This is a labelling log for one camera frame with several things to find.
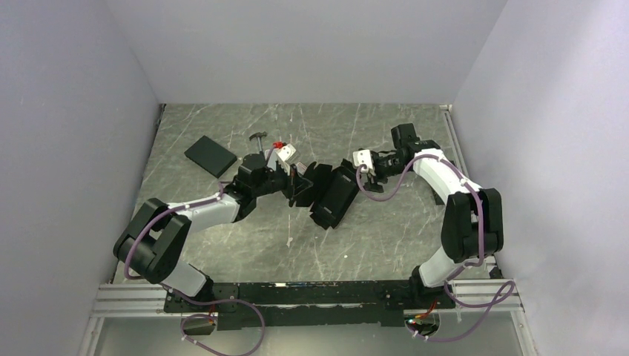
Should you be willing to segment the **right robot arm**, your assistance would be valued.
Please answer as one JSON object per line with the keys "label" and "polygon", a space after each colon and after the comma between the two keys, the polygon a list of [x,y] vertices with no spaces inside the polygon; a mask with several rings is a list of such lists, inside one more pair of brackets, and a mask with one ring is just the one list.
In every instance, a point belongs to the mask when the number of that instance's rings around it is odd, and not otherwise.
{"label": "right robot arm", "polygon": [[391,135],[391,151],[353,152],[356,182],[369,199],[385,202],[394,195],[383,195],[382,185],[390,177],[403,179],[414,173],[445,205],[441,245],[425,263],[415,267],[409,279],[410,301],[426,308],[436,300],[438,288],[502,250],[502,198],[496,189],[482,188],[465,176],[435,141],[422,140],[413,124],[397,125]]}

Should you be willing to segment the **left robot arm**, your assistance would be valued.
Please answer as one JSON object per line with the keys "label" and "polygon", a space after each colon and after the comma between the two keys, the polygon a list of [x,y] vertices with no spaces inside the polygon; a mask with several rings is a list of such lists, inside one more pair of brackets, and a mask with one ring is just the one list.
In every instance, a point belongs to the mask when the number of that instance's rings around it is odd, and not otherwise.
{"label": "left robot arm", "polygon": [[315,164],[292,162],[282,150],[270,156],[249,154],[243,158],[233,180],[219,184],[209,197],[188,202],[146,201],[116,241],[113,255],[124,264],[126,278],[147,280],[184,294],[184,302],[196,312],[214,300],[214,281],[181,260],[190,233],[235,223],[257,206],[257,198],[278,191],[289,205],[299,205],[313,187]]}

